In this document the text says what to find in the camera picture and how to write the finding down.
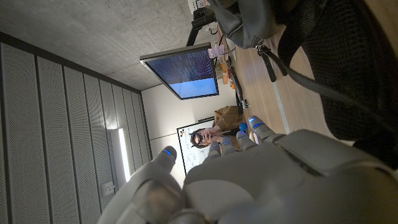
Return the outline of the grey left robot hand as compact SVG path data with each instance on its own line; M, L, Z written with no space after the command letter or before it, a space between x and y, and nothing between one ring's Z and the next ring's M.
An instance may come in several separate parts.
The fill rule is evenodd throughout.
M397 172L375 157L301 129L277 134L258 117L214 142L183 185L165 147L110 201L100 223L396 223Z

